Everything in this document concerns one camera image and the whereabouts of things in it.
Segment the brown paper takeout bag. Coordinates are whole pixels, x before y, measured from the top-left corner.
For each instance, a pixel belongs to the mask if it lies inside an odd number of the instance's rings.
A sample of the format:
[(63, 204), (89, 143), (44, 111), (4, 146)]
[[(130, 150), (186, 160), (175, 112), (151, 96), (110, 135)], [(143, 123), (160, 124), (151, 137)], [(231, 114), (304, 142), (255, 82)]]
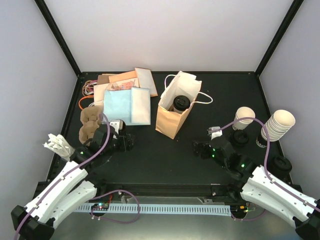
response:
[[(196, 75), (183, 71), (167, 75), (157, 107), (155, 130), (174, 139), (195, 104), (208, 105), (213, 102), (211, 96), (201, 92), (201, 87), (202, 81), (197, 80)], [(171, 111), (174, 98), (180, 95), (190, 100), (190, 107), (181, 114)]]

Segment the single white paper cup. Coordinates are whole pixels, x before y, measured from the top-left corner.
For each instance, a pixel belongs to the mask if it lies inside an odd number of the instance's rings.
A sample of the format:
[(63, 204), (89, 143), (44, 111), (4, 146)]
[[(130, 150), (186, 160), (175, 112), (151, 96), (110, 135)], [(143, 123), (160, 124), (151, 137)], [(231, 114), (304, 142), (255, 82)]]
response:
[(171, 107), (171, 111), (178, 113), (178, 114), (182, 114), (184, 112), (183, 108), (179, 108), (179, 107), (175, 107), (174, 105)]

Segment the black plastic cup lid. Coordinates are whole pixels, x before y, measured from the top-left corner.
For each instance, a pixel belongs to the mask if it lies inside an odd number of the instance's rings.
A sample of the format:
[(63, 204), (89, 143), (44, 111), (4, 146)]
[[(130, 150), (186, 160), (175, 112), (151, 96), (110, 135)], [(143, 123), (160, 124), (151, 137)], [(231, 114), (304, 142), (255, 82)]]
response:
[(184, 111), (185, 111), (190, 107), (191, 102), (188, 97), (186, 97), (184, 95), (178, 95), (174, 98), (173, 105), (176, 108), (181, 108), (181, 109), (184, 109)]

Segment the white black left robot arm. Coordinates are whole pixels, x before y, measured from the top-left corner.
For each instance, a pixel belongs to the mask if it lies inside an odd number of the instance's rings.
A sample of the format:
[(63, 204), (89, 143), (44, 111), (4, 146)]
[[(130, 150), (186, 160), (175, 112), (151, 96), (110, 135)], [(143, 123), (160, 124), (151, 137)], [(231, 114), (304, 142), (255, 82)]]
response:
[(115, 153), (132, 149), (134, 136), (120, 120), (101, 124), (93, 137), (76, 148), (60, 173), (26, 206), (11, 211), (14, 239), (49, 240), (61, 222), (85, 202), (101, 200), (108, 192), (97, 173)]

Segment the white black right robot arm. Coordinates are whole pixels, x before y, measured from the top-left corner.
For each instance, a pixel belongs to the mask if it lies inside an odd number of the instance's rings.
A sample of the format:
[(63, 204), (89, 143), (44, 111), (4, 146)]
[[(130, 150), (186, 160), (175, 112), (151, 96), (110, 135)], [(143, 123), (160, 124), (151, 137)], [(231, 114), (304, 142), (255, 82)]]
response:
[(194, 140), (192, 146), (197, 157), (215, 161), (235, 179), (236, 184), (227, 189), (230, 200), (243, 199), (259, 205), (289, 223), (304, 240), (320, 238), (318, 200), (289, 186), (250, 157), (237, 153), (224, 136), (210, 141)]

